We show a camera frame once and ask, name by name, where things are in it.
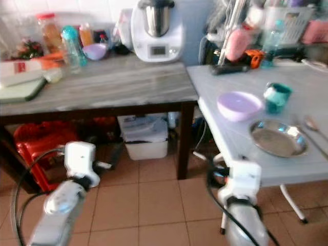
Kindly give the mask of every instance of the lavender bowl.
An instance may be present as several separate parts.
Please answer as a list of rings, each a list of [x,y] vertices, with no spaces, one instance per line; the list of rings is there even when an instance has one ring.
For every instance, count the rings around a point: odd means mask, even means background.
[[[82,50],[87,58],[91,60],[100,60],[106,54],[107,46],[104,44],[92,44],[83,47]]]
[[[217,99],[220,113],[230,121],[247,120],[263,110],[262,101],[253,94],[232,91]]]

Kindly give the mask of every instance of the white table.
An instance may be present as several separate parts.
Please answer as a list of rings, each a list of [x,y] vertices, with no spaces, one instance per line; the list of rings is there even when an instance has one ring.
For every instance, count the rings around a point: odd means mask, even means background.
[[[322,132],[328,135],[328,74],[305,66],[257,69],[220,76],[211,75],[208,66],[188,67],[187,70],[199,96],[200,110],[228,166],[232,159],[238,159],[240,155],[257,162],[262,166],[263,186],[328,178],[328,161],[309,141],[306,156],[280,158],[255,146],[249,133],[250,125],[257,119],[272,118],[291,124],[293,114],[301,121],[304,115],[309,114],[318,122]],[[280,115],[263,112],[247,121],[230,122],[218,111],[216,100],[222,93],[245,91],[263,100],[262,95],[268,82],[284,83],[294,90]],[[328,142],[315,132],[307,132],[328,152]]]

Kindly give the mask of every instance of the green mug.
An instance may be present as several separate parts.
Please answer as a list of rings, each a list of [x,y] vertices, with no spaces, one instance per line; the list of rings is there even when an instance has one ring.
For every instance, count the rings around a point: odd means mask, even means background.
[[[279,114],[286,105],[293,90],[284,84],[268,83],[264,92],[265,110],[269,114]]]

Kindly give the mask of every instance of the cutting board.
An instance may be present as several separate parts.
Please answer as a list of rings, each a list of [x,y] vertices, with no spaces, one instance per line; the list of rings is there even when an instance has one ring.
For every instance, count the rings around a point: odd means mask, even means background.
[[[0,88],[0,103],[21,103],[35,98],[45,86],[47,81],[44,78],[21,83],[14,86]]]

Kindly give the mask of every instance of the metal plate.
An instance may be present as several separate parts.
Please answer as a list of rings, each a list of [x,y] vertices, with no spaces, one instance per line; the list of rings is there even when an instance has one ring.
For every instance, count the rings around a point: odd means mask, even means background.
[[[308,149],[305,138],[297,127],[279,121],[257,121],[251,125],[250,131],[255,145],[272,155],[295,157],[304,155]]]

